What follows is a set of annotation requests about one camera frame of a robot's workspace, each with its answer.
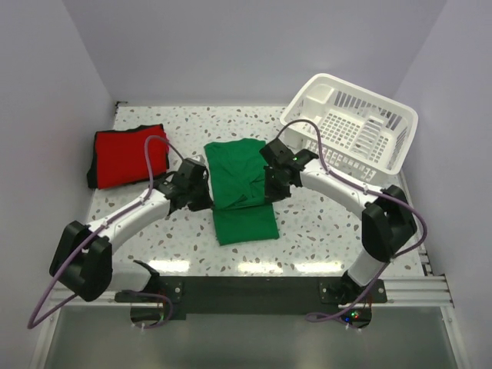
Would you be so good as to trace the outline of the green t-shirt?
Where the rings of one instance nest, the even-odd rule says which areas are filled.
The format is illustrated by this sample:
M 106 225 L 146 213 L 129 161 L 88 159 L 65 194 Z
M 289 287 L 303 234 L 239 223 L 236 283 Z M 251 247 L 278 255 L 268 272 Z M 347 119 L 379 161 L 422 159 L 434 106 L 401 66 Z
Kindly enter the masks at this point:
M 243 138 L 204 147 L 214 229 L 221 246 L 279 238 L 273 206 L 264 196 L 266 162 L 260 154 L 264 146 L 264 141 Z

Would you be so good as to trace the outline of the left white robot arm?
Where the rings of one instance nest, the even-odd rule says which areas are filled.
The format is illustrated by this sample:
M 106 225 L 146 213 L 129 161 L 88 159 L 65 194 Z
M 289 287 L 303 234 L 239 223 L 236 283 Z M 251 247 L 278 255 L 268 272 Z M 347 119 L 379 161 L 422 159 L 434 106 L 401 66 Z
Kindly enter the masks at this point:
M 155 180 L 150 191 L 110 215 L 88 224 L 71 222 L 62 232 L 49 274 L 87 302 L 106 291 L 127 290 L 141 301 L 154 300 L 159 273 L 142 261 L 114 261 L 113 255 L 144 228 L 175 211 L 209 209 L 208 177 L 203 156 L 185 158 L 170 180 Z

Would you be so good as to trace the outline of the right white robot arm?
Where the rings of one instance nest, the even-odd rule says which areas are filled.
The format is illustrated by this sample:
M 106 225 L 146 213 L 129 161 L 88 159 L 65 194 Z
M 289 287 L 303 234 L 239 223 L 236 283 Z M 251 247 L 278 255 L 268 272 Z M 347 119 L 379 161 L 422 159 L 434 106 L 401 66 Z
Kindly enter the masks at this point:
M 266 161 L 266 201 L 289 198 L 292 186 L 306 188 L 337 202 L 360 219 L 363 250 L 344 272 L 339 288 L 349 301 L 361 301 L 369 294 L 369 284 L 377 273 L 417 232 L 403 190 L 350 179 L 314 152 L 302 149 L 294 153 L 278 138 L 267 143 L 260 154 Z

